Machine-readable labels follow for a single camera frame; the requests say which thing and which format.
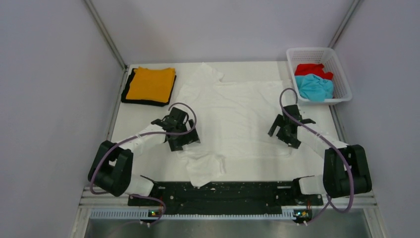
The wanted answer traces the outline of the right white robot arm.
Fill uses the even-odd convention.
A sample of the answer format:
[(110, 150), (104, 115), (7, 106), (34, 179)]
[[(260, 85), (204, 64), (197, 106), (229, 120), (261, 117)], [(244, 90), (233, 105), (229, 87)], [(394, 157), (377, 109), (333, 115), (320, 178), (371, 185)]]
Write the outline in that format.
[(372, 190), (365, 149), (321, 132), (315, 121), (302, 118), (297, 105), (283, 107), (268, 134), (294, 149), (305, 144), (323, 160), (322, 174), (293, 180), (290, 197), (294, 203), (304, 204), (312, 194), (338, 198)]

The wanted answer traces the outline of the white t shirt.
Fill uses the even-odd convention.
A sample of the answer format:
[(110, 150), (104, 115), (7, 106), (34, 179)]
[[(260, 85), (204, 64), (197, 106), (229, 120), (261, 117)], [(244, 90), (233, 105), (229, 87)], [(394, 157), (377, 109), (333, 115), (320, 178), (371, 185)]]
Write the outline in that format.
[(226, 164), (240, 161), (288, 159), (292, 149), (269, 136), (278, 115), (280, 80), (223, 82), (223, 73), (202, 63), (181, 87), (177, 101), (190, 106), (197, 118), (200, 142), (184, 147), (191, 184), (201, 187), (227, 175)]

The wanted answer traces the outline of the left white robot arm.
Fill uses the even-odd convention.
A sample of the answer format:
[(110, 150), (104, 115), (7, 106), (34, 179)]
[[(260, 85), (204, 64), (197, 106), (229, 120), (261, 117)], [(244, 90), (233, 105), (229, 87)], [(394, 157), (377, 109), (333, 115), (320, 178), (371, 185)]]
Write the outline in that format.
[(134, 158), (165, 143), (172, 152), (177, 152), (185, 145), (199, 142), (196, 125), (197, 115), (191, 107), (186, 112), (171, 106), (167, 115), (136, 134), (119, 142), (102, 142), (88, 173), (90, 192), (115, 197), (139, 195), (147, 205), (155, 204), (159, 192), (153, 181), (132, 173)]

